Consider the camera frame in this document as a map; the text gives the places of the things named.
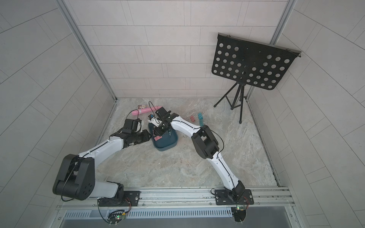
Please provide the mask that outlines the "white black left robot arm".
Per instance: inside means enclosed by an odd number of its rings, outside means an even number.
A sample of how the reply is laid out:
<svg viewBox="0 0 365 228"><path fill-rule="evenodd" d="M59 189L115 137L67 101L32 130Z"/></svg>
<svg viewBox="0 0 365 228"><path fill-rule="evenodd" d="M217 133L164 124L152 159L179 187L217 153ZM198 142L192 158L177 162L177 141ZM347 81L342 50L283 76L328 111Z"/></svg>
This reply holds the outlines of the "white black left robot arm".
<svg viewBox="0 0 365 228"><path fill-rule="evenodd" d="M151 135L147 130L138 133L118 131L86 152L65 156L52 188L53 193L76 200L103 198L116 204L123 203L123 185L97 181L96 169L104 160L122 149L148 142L150 139Z"/></svg>

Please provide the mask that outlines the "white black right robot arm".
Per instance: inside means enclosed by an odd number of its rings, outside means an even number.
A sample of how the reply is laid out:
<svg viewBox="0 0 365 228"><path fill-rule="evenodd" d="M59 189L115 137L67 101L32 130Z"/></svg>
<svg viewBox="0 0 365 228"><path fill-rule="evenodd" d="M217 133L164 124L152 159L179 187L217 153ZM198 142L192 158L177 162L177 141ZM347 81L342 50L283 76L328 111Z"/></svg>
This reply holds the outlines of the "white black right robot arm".
<svg viewBox="0 0 365 228"><path fill-rule="evenodd" d="M166 119L152 117L149 123L155 126L154 129L160 135L164 134L167 130L173 129L189 136L198 155L206 159L213 166L228 193L236 201L243 196L245 186L225 162L218 146L219 143L207 125L197 126L185 121L179 116L174 119L170 117Z"/></svg>

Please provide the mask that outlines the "teal plastic storage box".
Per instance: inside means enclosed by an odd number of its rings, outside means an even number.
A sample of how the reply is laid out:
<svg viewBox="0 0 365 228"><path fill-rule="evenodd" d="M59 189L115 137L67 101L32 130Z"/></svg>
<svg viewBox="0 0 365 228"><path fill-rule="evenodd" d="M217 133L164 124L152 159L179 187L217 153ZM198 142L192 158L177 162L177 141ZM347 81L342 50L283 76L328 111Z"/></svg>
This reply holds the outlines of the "teal plastic storage box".
<svg viewBox="0 0 365 228"><path fill-rule="evenodd" d="M148 131L152 136L152 143L154 147L159 151L169 150L177 145L178 135L174 129L166 131L159 139L158 135L154 133L154 125L148 124Z"/></svg>

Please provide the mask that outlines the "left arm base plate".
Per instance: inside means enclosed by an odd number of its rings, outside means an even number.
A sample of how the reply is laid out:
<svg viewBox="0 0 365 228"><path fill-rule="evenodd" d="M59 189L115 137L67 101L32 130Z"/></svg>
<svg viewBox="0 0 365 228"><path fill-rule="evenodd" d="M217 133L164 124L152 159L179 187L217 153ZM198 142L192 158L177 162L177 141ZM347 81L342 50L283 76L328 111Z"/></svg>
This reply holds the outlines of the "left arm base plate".
<svg viewBox="0 0 365 228"><path fill-rule="evenodd" d="M100 198L100 207L129 207L137 206L140 199L140 191L119 191L113 198Z"/></svg>

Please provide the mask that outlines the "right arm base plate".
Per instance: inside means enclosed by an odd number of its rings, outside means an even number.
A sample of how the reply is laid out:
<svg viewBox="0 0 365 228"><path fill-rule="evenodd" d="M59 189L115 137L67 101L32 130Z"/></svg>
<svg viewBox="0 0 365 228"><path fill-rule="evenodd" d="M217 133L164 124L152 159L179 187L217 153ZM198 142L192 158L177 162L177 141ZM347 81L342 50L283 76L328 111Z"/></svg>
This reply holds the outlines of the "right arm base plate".
<svg viewBox="0 0 365 228"><path fill-rule="evenodd" d="M214 195L217 205L253 205L254 199L252 191L249 189L229 191L227 189L211 189L211 194Z"/></svg>

